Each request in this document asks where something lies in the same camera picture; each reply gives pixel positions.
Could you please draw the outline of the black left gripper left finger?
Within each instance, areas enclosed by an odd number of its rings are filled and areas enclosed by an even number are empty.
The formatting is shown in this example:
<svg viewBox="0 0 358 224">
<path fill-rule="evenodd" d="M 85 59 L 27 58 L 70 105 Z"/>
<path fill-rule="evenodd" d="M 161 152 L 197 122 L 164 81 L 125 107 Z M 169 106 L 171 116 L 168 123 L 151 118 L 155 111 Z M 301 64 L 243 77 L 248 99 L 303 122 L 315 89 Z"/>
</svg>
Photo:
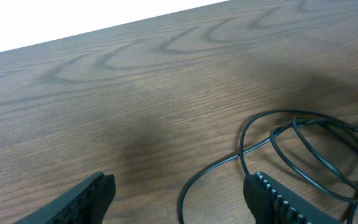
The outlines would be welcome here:
<svg viewBox="0 0 358 224">
<path fill-rule="evenodd" d="M 16 223 L 102 223 L 115 194 L 114 175 L 96 172 L 55 200 L 16 221 Z"/>
</svg>

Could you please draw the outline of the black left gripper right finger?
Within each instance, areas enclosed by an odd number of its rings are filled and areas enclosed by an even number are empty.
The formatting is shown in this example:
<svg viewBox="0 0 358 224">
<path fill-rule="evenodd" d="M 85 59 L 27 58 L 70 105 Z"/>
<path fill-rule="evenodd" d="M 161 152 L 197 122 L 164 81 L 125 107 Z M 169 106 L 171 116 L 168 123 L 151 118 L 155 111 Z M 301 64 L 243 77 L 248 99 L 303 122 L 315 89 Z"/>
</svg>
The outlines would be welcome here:
<svg viewBox="0 0 358 224">
<path fill-rule="evenodd" d="M 341 224 L 264 172 L 245 176 L 243 194 L 256 224 Z"/>
</svg>

